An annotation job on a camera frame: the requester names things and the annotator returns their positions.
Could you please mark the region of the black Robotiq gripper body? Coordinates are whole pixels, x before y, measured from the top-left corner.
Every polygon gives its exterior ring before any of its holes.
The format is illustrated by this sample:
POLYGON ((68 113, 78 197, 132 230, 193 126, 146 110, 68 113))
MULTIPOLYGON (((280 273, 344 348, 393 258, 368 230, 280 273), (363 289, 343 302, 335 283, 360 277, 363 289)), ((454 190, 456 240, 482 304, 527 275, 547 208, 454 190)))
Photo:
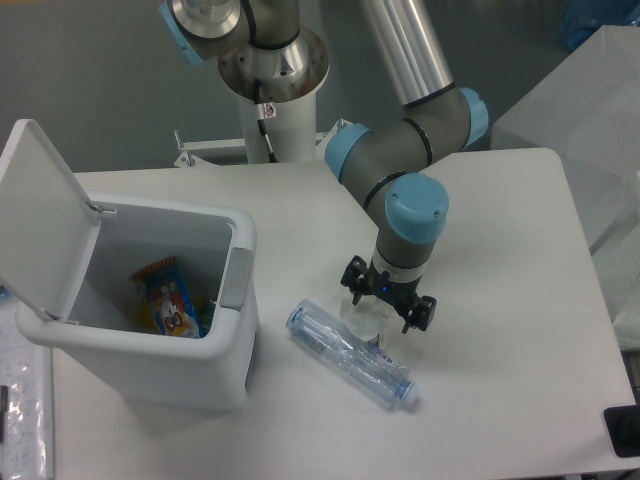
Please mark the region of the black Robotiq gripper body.
POLYGON ((399 313, 425 309, 425 301, 417 294, 424 267, 404 269, 373 257, 364 277, 367 292, 392 306, 399 313))

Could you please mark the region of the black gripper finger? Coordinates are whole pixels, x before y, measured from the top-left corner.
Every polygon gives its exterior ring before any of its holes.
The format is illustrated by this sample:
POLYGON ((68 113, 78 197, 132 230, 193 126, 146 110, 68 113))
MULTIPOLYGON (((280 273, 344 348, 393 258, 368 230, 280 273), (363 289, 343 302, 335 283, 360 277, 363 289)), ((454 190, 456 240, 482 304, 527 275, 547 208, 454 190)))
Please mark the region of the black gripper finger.
POLYGON ((352 304, 357 305, 363 296, 372 294, 370 268, 360 256, 354 256, 346 266, 340 283, 352 294, 352 304))
POLYGON ((415 295, 400 306, 400 316, 404 320, 402 333, 407 334, 410 329, 426 331, 431 324, 437 307, 437 300, 431 296, 415 295))

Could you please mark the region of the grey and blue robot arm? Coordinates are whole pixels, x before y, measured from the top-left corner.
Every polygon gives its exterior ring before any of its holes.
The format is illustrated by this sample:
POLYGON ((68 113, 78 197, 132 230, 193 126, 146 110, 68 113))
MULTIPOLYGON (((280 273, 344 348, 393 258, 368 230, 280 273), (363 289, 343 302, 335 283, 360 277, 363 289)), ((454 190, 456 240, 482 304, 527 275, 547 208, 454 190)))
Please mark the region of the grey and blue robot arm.
MULTIPOLYGON (((362 5, 403 107, 381 131, 340 127, 324 160, 378 234, 370 260, 352 259, 341 278, 355 299, 375 297, 425 330, 436 309, 417 291, 445 225, 449 200, 425 169, 477 141, 488 112, 450 73, 425 5, 366 1, 362 5)), ((311 160, 316 100, 329 72, 322 39, 300 22, 296 1, 165 1, 160 14, 186 61, 216 60, 235 95, 251 163, 311 160)))

